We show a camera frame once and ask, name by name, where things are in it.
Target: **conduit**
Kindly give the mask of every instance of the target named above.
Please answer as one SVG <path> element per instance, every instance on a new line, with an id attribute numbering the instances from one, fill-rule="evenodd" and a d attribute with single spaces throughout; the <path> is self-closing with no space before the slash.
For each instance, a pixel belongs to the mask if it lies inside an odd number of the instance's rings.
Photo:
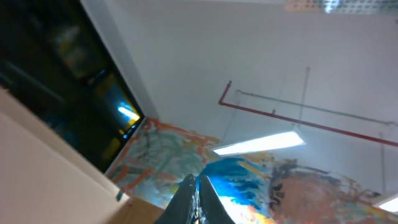
<path id="1" fill-rule="evenodd" d="M 384 139 L 374 138 L 374 137 L 371 137 L 371 136 L 366 136 L 366 135 L 358 134 L 358 133 L 352 133 L 350 131 L 344 131 L 344 130 L 341 130 L 341 129 L 331 128 L 331 127 L 320 125 L 320 124 L 315 124 L 315 123 L 306 122 L 306 121 L 300 121 L 298 119 L 288 118 L 288 117 L 285 117 L 285 116 L 277 115 L 275 113 L 268 113 L 268 112 L 259 111 L 259 110 L 255 110 L 255 109 L 251 109 L 251 108 L 247 108 L 247 107 L 243 107 L 243 106 L 233 105 L 231 103 L 225 103 L 224 102 L 224 98 L 225 98 L 229 88 L 231 87 L 231 83 L 232 82 L 229 81 L 229 83 L 227 84 L 227 86 L 226 86 L 226 88 L 224 90 L 223 95 L 221 96 L 221 98 L 220 98 L 220 100 L 218 102 L 218 104 L 221 105 L 221 106 L 227 106 L 227 107 L 235 108 L 235 109 L 238 109 L 238 110 L 248 111 L 248 112 L 252 112 L 252 113 L 256 113 L 256 114 L 261 114 L 261 115 L 264 115 L 264 116 L 269 116 L 271 118 L 281 119 L 281 120 L 284 120 L 284 121 L 298 123 L 298 124 L 310 126 L 310 127 L 313 127 L 313 128 L 318 128 L 318 129 L 322 129 L 322 130 L 326 130 L 326 131 L 331 131 L 331 132 L 334 132 L 334 133 L 340 133 L 340 134 L 344 134 L 344 135 L 347 135 L 347 136 L 352 136 L 352 137 L 356 137 L 356 138 L 360 138 L 360 139 L 365 139 L 365 140 L 368 140 L 368 141 L 374 141 L 374 142 L 379 142 L 379 143 L 382 143 L 382 144 L 387 144 L 389 146 L 398 147 L 398 142 L 387 141 L 387 140 L 384 140 Z"/>

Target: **bright light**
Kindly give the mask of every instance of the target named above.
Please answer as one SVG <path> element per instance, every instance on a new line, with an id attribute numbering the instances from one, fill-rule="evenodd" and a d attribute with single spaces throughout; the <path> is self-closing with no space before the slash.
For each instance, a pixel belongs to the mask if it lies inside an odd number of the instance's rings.
<path id="1" fill-rule="evenodd" d="M 388 212 L 398 212 L 398 197 L 382 205 L 379 205 L 379 208 L 386 210 Z"/>
<path id="2" fill-rule="evenodd" d="M 242 154 L 247 152 L 259 152 L 270 149 L 281 149 L 302 144 L 305 144 L 303 139 L 301 139 L 296 132 L 289 131 L 286 133 L 274 134 L 263 138 L 257 138 L 229 145 L 221 149 L 216 149 L 214 150 L 214 152 L 219 154 L 220 156 L 225 156 L 229 154 Z"/>
<path id="3" fill-rule="evenodd" d="M 135 120 L 138 120 L 138 119 L 139 119 L 139 116 L 138 116 L 137 114 L 135 114 L 135 113 L 132 112 L 131 110 L 128 110 L 128 109 L 126 109 L 126 108 L 124 108 L 124 107 L 122 107 L 122 106 L 120 106 L 120 107 L 118 108 L 118 111 L 120 111 L 120 112 L 123 113 L 124 115 L 130 117 L 131 119 L 135 119 Z"/>

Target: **colorful painting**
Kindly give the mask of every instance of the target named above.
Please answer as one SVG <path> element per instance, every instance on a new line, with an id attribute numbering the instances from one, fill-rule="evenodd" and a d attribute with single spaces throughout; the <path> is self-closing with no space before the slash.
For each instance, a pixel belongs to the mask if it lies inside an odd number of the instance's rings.
<path id="1" fill-rule="evenodd" d="M 398 223 L 373 208 L 379 194 L 348 177 L 269 152 L 220 158 L 219 140 L 148 119 L 109 177 L 127 194 L 165 208 L 187 174 L 207 175 L 236 223 Z"/>

